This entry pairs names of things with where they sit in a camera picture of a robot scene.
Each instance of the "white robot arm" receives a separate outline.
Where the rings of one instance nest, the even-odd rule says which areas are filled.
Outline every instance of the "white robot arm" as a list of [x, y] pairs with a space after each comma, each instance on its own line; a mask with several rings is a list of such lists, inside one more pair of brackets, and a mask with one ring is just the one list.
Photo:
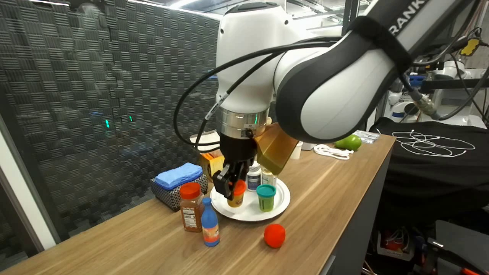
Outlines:
[[[214, 176], [217, 190], [230, 196], [234, 181], [244, 178], [256, 149], [252, 137], [266, 120], [273, 91], [275, 115], [287, 134], [307, 141], [344, 137], [366, 118], [386, 85], [411, 65], [440, 27], [467, 4], [478, 0], [377, 0], [330, 47], [305, 42], [308, 48], [278, 51], [238, 85], [234, 82], [266, 56], [220, 71], [218, 131], [226, 160], [224, 170]], [[220, 21], [217, 65], [307, 37], [279, 5], [244, 2]]]

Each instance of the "small red ball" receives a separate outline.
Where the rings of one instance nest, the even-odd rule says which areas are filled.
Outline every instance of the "small red ball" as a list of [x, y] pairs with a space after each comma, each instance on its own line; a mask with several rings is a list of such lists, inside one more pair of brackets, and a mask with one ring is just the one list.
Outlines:
[[263, 239], [267, 245], [273, 248], [281, 247], [281, 244], [286, 241], [286, 227], [278, 222], [266, 225]]

